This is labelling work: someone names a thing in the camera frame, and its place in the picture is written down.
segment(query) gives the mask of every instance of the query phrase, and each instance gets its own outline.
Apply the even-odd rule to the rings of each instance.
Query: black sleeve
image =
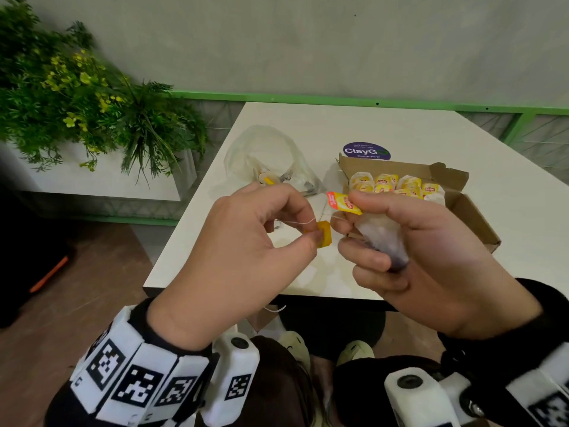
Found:
[[[542,305],[544,312],[525,324],[488,340],[453,339],[439,334],[446,352],[446,374],[458,372],[472,387],[469,398],[486,417],[504,427],[537,425],[506,390],[516,377],[537,368],[563,342],[569,342],[569,301],[557,289],[517,279]]]
[[[156,334],[146,322],[146,312],[148,311],[148,307],[152,301],[153,298],[147,298],[132,309],[129,319],[129,323],[140,333],[146,343],[174,352],[178,356],[201,355],[209,357],[211,355],[211,345],[199,352],[186,351],[169,344]],[[148,423],[145,424],[145,426],[154,427],[162,424],[164,424],[164,421]],[[44,419],[45,427],[103,427],[113,425],[116,424],[96,420],[94,415],[87,414],[81,403],[79,403],[75,397],[75,394],[71,391],[71,382],[69,381],[64,383],[57,394],[53,397]]]

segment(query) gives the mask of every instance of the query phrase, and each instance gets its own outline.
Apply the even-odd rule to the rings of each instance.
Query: shoe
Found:
[[[291,353],[294,359],[299,362],[304,371],[310,376],[310,354],[309,349],[304,344],[304,339],[295,331],[286,331],[279,343]]]
[[[354,340],[347,344],[345,349],[340,352],[336,366],[341,366],[348,361],[357,360],[359,358],[375,358],[372,347],[361,340]]]

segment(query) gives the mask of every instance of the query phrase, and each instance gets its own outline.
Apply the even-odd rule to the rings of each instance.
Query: floor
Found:
[[[172,229],[66,223],[75,258],[22,308],[10,328],[0,331],[3,425],[41,425],[51,397],[85,349],[120,308],[144,299],[142,285]],[[249,320],[260,330],[275,316],[261,310]],[[406,353],[438,360],[442,351],[434,331],[398,313],[388,313],[374,347],[378,357]]]

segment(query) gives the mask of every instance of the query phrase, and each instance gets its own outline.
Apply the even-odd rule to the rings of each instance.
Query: white table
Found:
[[[280,103],[245,105],[146,279],[148,294],[157,294],[180,271],[213,202],[245,184],[226,179],[223,160],[251,125],[269,125],[293,138],[329,190],[341,189],[334,174],[338,153],[358,141],[381,145],[395,161],[443,162],[470,172],[464,192],[502,239],[494,257],[515,277],[542,281],[569,296],[569,186],[452,111]],[[331,215],[324,194],[309,201],[317,217]],[[280,246],[296,236],[297,231],[283,227],[271,239]],[[353,264],[338,254],[340,238],[334,234],[332,246],[318,251],[279,296],[280,303],[319,297],[324,303],[340,298],[345,305],[378,305],[381,297],[357,286]]]

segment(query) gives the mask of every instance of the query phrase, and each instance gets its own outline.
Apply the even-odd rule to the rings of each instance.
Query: cardboard box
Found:
[[[412,175],[425,182],[433,182],[445,189],[445,204],[466,226],[468,226],[490,252],[502,243],[492,227],[468,195],[462,193],[468,181],[468,172],[447,168],[444,163],[417,164],[392,162],[391,160],[360,159],[340,154],[338,164],[346,175],[344,193],[348,192],[348,181],[355,172],[370,172],[374,177],[382,173],[395,173],[399,177]]]

